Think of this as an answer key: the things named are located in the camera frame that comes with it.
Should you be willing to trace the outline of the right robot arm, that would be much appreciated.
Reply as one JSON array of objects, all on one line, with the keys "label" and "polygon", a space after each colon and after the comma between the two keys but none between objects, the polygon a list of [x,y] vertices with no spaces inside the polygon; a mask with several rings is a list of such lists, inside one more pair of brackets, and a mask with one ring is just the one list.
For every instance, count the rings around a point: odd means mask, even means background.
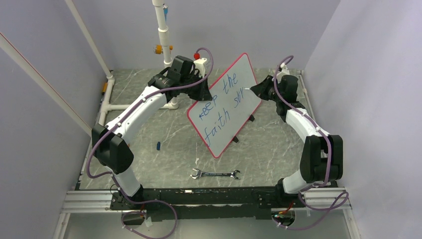
[{"label": "right robot arm", "polygon": [[282,188],[274,193],[274,200],[281,207],[293,201],[293,194],[311,186],[325,186],[343,176],[343,139],[328,133],[310,117],[297,99],[298,85],[299,80],[293,75],[284,75],[280,80],[269,75],[250,88],[260,99],[275,102],[277,115],[304,142],[299,169],[281,179]]}]

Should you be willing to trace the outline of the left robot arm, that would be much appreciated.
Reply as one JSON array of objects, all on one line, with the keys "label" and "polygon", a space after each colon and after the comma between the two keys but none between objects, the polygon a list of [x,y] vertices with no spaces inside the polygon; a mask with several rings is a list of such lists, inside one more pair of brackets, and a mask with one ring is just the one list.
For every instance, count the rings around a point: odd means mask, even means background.
[{"label": "left robot arm", "polygon": [[135,134],[156,111],[180,94],[195,101],[210,101],[207,76],[212,71],[211,58],[194,54],[194,60],[176,56],[171,66],[154,75],[139,97],[106,125],[92,129],[92,155],[115,179],[125,193],[123,202],[137,209],[143,202],[143,187],[136,178],[129,148]]}]

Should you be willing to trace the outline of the pink framed whiteboard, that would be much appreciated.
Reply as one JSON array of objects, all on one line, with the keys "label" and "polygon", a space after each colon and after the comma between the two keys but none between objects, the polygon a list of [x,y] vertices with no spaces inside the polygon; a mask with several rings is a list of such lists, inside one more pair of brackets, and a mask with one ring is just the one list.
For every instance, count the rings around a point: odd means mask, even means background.
[{"label": "pink framed whiteboard", "polygon": [[249,56],[242,53],[210,86],[212,100],[188,108],[188,120],[214,158],[222,155],[261,104],[251,90],[244,89],[255,85]]}]

